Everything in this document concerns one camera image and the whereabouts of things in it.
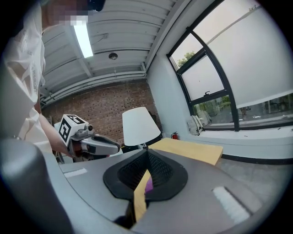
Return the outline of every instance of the white lampshade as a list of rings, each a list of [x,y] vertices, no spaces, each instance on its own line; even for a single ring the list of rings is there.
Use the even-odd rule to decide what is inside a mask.
[[[122,114],[124,144],[139,145],[161,134],[145,107],[135,108]]]

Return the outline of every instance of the brick wall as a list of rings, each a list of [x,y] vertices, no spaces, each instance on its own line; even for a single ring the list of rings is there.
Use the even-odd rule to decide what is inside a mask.
[[[42,113],[61,121],[63,114],[75,114],[93,125],[95,132],[124,143],[122,113],[145,106],[157,116],[162,130],[150,87],[146,80],[113,83],[73,94],[45,107]]]

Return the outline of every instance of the purple object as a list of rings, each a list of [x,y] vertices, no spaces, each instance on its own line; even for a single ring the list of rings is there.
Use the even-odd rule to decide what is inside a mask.
[[[152,178],[150,178],[146,183],[145,194],[152,189],[153,189]]]

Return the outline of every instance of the gray floor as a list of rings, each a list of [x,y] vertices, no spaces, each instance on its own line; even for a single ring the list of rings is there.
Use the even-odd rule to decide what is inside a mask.
[[[263,202],[280,195],[293,172],[293,165],[260,165],[226,159],[220,159],[217,167],[244,183]]]

